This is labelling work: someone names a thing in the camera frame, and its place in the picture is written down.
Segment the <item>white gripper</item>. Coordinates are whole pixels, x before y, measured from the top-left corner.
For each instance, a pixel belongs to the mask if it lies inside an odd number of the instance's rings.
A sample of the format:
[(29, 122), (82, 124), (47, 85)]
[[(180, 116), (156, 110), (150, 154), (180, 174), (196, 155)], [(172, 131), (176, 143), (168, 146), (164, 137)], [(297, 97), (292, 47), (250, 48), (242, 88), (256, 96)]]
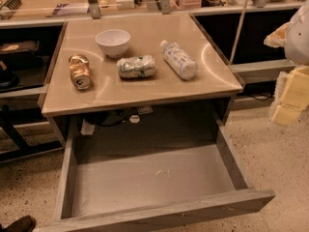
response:
[(269, 108), (272, 123), (288, 126), (309, 106), (309, 0), (284, 23), (264, 39), (264, 45), (284, 47), (285, 56), (297, 64), (291, 72), (281, 72), (277, 78), (274, 101)]

